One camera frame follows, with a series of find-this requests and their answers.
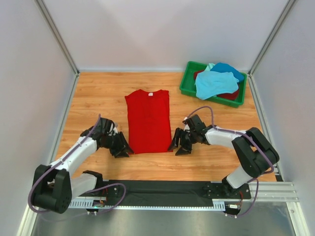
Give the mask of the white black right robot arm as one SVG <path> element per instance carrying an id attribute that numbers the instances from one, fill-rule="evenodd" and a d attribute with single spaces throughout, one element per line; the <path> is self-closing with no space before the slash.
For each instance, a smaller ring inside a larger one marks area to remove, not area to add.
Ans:
<path id="1" fill-rule="evenodd" d="M 185 127 L 175 130 L 168 147 L 169 151 L 177 149 L 176 156 L 191 154 L 196 143 L 234 149 L 240 165 L 222 180 L 221 191 L 227 198 L 234 198 L 244 184 L 271 172 L 280 160 L 278 152 L 256 127 L 237 131 L 206 126 L 198 115 L 186 118 L 183 123 Z"/>

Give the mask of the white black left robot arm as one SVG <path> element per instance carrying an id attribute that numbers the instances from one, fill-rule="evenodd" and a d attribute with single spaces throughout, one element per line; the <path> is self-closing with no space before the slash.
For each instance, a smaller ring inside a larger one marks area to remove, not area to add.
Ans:
<path id="1" fill-rule="evenodd" d="M 98 117 L 94 126 L 80 134 L 76 143 L 49 165 L 39 165 L 28 195 L 28 206 L 36 213 L 64 213 L 71 201 L 83 194 L 99 197 L 106 186 L 101 173 L 84 171 L 72 178 L 81 164 L 100 148 L 106 148 L 115 158 L 129 157 L 134 151 L 115 123 Z"/>

